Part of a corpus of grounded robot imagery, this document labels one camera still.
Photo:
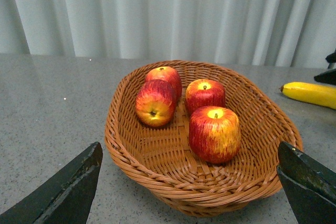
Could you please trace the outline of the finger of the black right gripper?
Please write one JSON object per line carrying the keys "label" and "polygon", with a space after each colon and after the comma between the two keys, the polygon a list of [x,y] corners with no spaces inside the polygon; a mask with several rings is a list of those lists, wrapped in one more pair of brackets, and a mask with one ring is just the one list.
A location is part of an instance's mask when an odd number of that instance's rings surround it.
{"label": "finger of the black right gripper", "polygon": [[331,84],[335,85],[336,84],[336,78],[335,78],[335,51],[332,54],[329,54],[326,57],[326,61],[329,64],[328,65],[328,70],[314,76],[314,80],[316,82],[321,82],[321,83],[326,83],[326,84]]}

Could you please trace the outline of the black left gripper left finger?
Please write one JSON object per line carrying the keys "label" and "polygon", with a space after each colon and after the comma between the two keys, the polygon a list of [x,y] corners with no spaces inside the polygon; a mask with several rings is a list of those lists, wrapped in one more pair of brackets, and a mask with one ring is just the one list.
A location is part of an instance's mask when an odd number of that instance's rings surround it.
{"label": "black left gripper left finger", "polygon": [[103,158],[92,143],[35,191],[1,214],[1,223],[86,223]]}

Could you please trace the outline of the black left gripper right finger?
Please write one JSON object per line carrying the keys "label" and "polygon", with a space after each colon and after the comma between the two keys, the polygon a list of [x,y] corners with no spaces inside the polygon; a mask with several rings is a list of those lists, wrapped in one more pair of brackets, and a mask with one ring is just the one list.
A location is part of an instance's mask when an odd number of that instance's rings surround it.
{"label": "black left gripper right finger", "polygon": [[335,172],[287,142],[277,174],[298,223],[335,223]]}

